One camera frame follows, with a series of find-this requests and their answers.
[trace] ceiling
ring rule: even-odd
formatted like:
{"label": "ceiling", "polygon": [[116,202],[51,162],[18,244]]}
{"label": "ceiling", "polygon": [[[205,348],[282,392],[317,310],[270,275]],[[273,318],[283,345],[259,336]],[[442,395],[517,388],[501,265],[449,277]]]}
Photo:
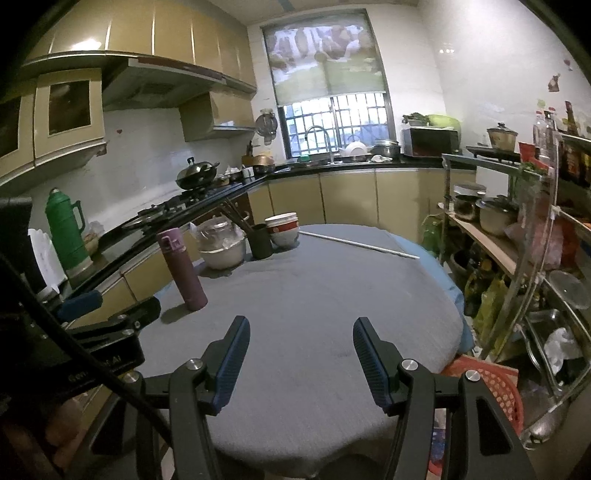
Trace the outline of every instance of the ceiling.
{"label": "ceiling", "polygon": [[256,24],[287,13],[335,5],[404,4],[416,7],[418,0],[209,0],[245,25]]}

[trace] dish rack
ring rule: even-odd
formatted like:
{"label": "dish rack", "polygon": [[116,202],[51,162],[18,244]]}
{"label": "dish rack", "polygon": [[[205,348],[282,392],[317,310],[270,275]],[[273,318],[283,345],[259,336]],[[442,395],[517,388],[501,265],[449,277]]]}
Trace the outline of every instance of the dish rack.
{"label": "dish rack", "polygon": [[[578,145],[585,139],[573,140],[571,145]],[[570,143],[570,139],[564,138],[565,142]],[[585,147],[591,153],[591,141],[586,141]],[[500,268],[511,279],[511,285],[505,296],[505,300],[501,307],[501,311],[496,319],[496,322],[482,346],[480,359],[488,359],[496,362],[503,354],[505,347],[509,343],[512,336],[521,334],[525,339],[526,350],[530,360],[534,366],[545,377],[550,389],[550,394],[554,398],[555,404],[544,412],[549,413],[567,401],[572,400],[577,396],[591,381],[591,333],[586,325],[581,314],[571,307],[564,299],[557,289],[548,281],[544,271],[544,263],[546,261],[552,229],[554,221],[558,217],[567,219],[576,225],[579,232],[583,232],[591,238],[591,229],[581,223],[577,218],[569,215],[557,205],[558,194],[558,171],[551,169],[548,175],[538,174],[528,170],[522,170],[516,164],[502,163],[498,160],[487,159],[482,157],[468,157],[463,155],[443,154],[443,168],[445,172],[445,190],[444,190],[444,219],[441,229],[441,250],[439,261],[443,264],[445,260],[445,239],[449,231],[450,222],[453,221],[460,229],[472,237],[488,255],[490,255],[500,266]],[[468,164],[475,167],[484,167],[490,170],[495,170],[505,173],[510,176],[512,182],[522,181],[521,188],[518,190],[519,203],[525,208],[524,215],[524,231],[523,240],[515,247],[509,240],[497,238],[481,230],[479,225],[474,223],[464,222],[456,219],[453,212],[450,211],[451,184],[450,173],[452,163]],[[549,192],[550,202],[548,205],[547,215],[544,225],[543,247],[540,258],[532,257],[536,207],[541,197],[542,191]],[[518,296],[521,284],[525,282],[525,295]],[[547,297],[550,297],[554,302],[560,305],[559,309],[554,312],[556,320],[560,319],[561,323],[557,323],[555,328],[565,326],[568,328],[577,340],[583,352],[583,359],[585,366],[576,376],[576,378],[569,384],[559,382],[553,374],[550,361],[544,351],[545,339],[540,335],[536,322],[535,313],[529,312],[532,300],[539,289],[543,289]],[[543,415],[538,416],[529,425],[525,425],[527,429],[533,425]]]}

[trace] blue gripper pad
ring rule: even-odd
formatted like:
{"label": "blue gripper pad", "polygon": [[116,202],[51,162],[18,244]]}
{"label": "blue gripper pad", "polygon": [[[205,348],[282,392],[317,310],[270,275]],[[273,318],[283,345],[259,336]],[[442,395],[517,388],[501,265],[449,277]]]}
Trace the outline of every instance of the blue gripper pad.
{"label": "blue gripper pad", "polygon": [[392,399],[390,398],[388,374],[369,340],[361,318],[358,318],[353,324],[353,345],[375,404],[384,410],[389,409],[392,406]]}
{"label": "blue gripper pad", "polygon": [[208,415],[217,415],[230,402],[250,338],[248,319],[236,316],[224,338],[210,343],[205,350],[202,360],[207,365],[205,387],[210,394],[205,401],[210,407]]}

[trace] stacked bowls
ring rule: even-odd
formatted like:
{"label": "stacked bowls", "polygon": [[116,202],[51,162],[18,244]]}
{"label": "stacked bowls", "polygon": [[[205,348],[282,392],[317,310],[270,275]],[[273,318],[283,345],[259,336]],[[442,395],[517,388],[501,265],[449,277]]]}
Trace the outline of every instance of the stacked bowls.
{"label": "stacked bowls", "polygon": [[300,223],[297,213],[282,213],[265,219],[271,240],[281,248],[294,247],[300,235]]}

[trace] window blind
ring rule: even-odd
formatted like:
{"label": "window blind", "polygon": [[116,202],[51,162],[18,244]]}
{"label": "window blind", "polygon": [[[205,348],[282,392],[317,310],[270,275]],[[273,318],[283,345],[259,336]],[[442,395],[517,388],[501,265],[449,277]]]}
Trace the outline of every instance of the window blind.
{"label": "window blind", "polygon": [[384,92],[367,16],[347,12],[263,29],[279,106],[361,92]]}

